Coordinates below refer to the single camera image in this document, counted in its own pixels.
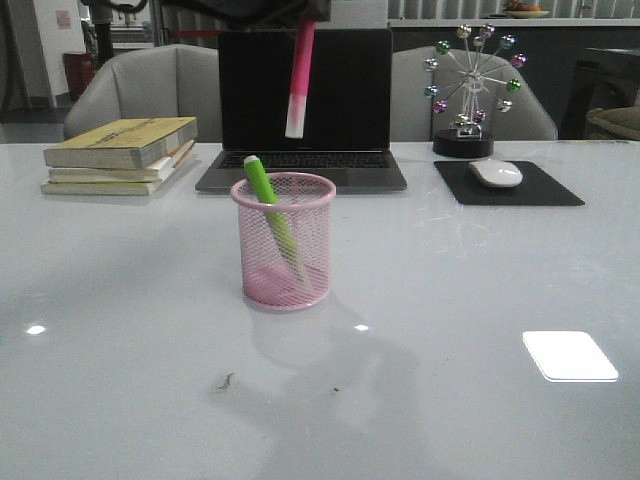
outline book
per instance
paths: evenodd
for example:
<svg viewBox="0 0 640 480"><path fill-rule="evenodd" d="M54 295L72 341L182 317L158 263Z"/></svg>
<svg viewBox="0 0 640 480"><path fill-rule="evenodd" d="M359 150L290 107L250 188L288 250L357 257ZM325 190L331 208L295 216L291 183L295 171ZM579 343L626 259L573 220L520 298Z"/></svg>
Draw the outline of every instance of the book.
<svg viewBox="0 0 640 480"><path fill-rule="evenodd" d="M169 166L164 178L155 181L116 181L116 182L52 182L46 181L40 185L44 194L57 195L150 195L155 192L166 180L184 163L189 156L193 143L182 153L176 153L170 158Z"/></svg>
<svg viewBox="0 0 640 480"><path fill-rule="evenodd" d="M44 150L50 167L140 169L198 135L196 117L123 118Z"/></svg>
<svg viewBox="0 0 640 480"><path fill-rule="evenodd" d="M193 140L189 140L170 155L135 170L85 167L50 168L49 181L53 183L161 182L172 173L176 163L188 156L194 143Z"/></svg>

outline pink marker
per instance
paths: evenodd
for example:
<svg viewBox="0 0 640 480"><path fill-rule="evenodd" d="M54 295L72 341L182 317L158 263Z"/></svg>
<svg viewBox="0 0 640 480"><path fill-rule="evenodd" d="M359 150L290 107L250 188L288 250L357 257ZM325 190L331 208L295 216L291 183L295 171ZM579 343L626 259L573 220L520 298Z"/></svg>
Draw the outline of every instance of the pink marker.
<svg viewBox="0 0 640 480"><path fill-rule="evenodd" d="M298 21L296 48L289 90L289 109L287 111L287 128L285 136L302 138L304 117L307 109L307 92L309 91L309 72L311 71L311 54L313 53L313 36L316 22L305 16Z"/></svg>

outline pen holder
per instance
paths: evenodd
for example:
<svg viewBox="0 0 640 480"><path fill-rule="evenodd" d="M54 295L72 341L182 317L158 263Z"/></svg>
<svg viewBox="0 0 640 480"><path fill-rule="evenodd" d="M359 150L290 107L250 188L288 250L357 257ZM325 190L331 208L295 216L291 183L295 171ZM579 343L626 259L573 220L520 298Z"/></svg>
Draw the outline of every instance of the pen holder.
<svg viewBox="0 0 640 480"><path fill-rule="evenodd" d="M310 307L329 293L329 209L336 187L307 173L268 176L277 204L260 203L247 180L231 188L244 294L270 310Z"/></svg>

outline white mouse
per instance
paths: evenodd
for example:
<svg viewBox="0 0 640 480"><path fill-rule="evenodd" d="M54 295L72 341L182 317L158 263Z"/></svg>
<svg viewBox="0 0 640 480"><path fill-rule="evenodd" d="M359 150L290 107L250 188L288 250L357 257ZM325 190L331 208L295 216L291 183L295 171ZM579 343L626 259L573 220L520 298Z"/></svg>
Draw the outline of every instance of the white mouse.
<svg viewBox="0 0 640 480"><path fill-rule="evenodd" d="M522 172L511 162L488 158L469 162L469 167L487 187L515 187L522 182Z"/></svg>

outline ferris wheel ornament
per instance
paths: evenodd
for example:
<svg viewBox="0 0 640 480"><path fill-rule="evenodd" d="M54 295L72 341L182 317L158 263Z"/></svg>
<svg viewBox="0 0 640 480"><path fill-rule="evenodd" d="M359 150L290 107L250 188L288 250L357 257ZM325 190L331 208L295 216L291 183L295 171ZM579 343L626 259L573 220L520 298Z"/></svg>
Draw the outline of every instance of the ferris wheel ornament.
<svg viewBox="0 0 640 480"><path fill-rule="evenodd" d="M448 56L455 64L455 68L441 67L437 57L427 58L423 62L426 73L435 70L446 70L459 76L454 83L445 86L427 85L424 88L424 96L431 100L435 114L444 114L449 109L449 100L454 95L462 95L462 107L455 115L448 130L439 130L434 135L433 151L449 157L480 158L493 153L493 136L483 130L487 118L486 110L480 105L478 96L482 92L490 92L487 84L500 84L495 95L495 111L498 114L507 113L513 106L510 95L517 93L522 84L517 78L508 81L498 80L491 75L501 69L512 66L520 69L527 63L527 57L522 53L511 56L508 63L495 66L490 61L501 51L510 50L516 43L513 35L504 35L499 40L498 48L491 55L483 55L487 40L493 37L495 27L490 23L482 25L476 36L469 25L460 25L456 30L456 36L463 40L466 56L462 61L451 53L451 44L441 40L435 45L438 56Z"/></svg>

